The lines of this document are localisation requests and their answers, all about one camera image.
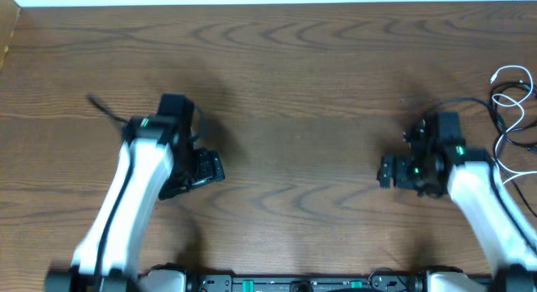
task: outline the brown wooden tabletop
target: brown wooden tabletop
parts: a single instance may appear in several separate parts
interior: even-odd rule
[[[68,267],[107,193],[121,139],[88,93],[122,117],[186,94],[222,156],[225,181],[156,204],[141,270],[487,273],[447,197],[381,190],[375,176],[432,102],[487,100],[501,65],[537,73],[535,31],[537,3],[25,9],[0,74],[0,290],[41,289],[51,264]],[[511,78],[526,79],[498,81]],[[451,109],[469,144],[492,147],[482,107]],[[522,149],[504,161],[537,168]],[[519,180],[531,203],[535,180]]]

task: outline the white cable connector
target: white cable connector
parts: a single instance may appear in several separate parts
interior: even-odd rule
[[[498,77],[498,73],[501,71],[501,70],[504,70],[504,69],[509,69],[509,68],[516,68],[516,69],[520,69],[520,70],[524,70],[526,72],[526,74],[528,74],[528,77],[529,77],[529,87],[527,87],[526,85],[524,85],[524,87],[526,88],[526,90],[528,90],[528,94],[522,98],[521,100],[519,101],[516,101],[514,100],[513,98],[511,98],[510,96],[507,96],[507,95],[504,95],[504,94],[494,94],[492,99],[493,99],[493,102],[498,104],[500,107],[518,107],[520,109],[520,118],[519,120],[517,120],[513,125],[511,125],[505,132],[504,134],[502,134],[499,138],[498,138],[498,141],[496,142],[496,145],[494,146],[494,153],[496,154],[496,156],[498,156],[498,146],[500,144],[500,142],[502,142],[502,139],[503,139],[503,136],[505,136],[505,133],[508,133],[510,132],[511,130],[513,130],[517,125],[519,125],[519,123],[522,121],[522,119],[524,119],[524,115],[525,115],[525,111],[524,111],[524,108],[522,107],[522,105],[520,105],[520,103],[522,103],[524,100],[528,99],[529,96],[531,96],[532,94],[532,90],[534,89],[534,80],[531,76],[531,73],[529,73],[529,70],[526,69],[525,67],[521,66],[521,65],[506,65],[506,66],[502,66],[501,68],[499,68],[498,70],[496,70],[496,72],[492,75],[492,77],[490,78],[490,83],[493,83],[496,78]],[[499,100],[499,97],[502,97],[502,98],[506,98],[508,99],[509,101],[511,101],[513,104],[503,104],[503,103],[500,103],[498,100]],[[516,170],[512,170],[512,169],[509,169],[507,166],[505,166],[502,161],[500,161],[499,158],[497,158],[497,161],[498,161],[498,164],[501,165],[501,167],[503,167],[505,170],[507,170],[508,172],[514,174],[514,176],[512,176],[511,178],[505,180],[503,183],[507,183],[509,182],[510,180],[514,179],[514,178],[518,178],[520,176],[523,176],[523,175],[531,175],[531,174],[537,174],[537,170],[531,170],[531,171],[516,171]]]

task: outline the white arm segment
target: white arm segment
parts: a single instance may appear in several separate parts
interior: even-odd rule
[[[123,143],[117,172],[93,226],[78,245],[71,266],[79,266],[80,274],[95,271],[97,247],[114,202],[133,163],[133,172],[123,198],[112,220],[102,260],[102,275],[120,269],[132,278],[138,276],[138,256],[143,235],[163,184],[174,165],[169,145],[156,139],[135,138],[131,145]]]
[[[448,181],[448,192],[472,226],[481,248],[490,262],[492,274],[499,268],[520,263],[528,271],[537,271],[537,257],[503,209],[490,182],[487,162],[466,162],[454,166]],[[513,198],[503,187],[498,167],[494,182],[509,213],[531,241],[537,234]]]

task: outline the green component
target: green component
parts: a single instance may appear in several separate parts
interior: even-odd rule
[[[359,280],[351,282],[351,288],[362,288],[363,284]]]
[[[463,155],[464,152],[465,152],[465,150],[464,150],[464,148],[463,148],[462,146],[457,146],[457,147],[455,147],[455,149],[456,149],[456,152],[457,152],[459,155]]]
[[[243,280],[243,282],[242,282],[242,292],[254,292],[253,291],[253,280]]]

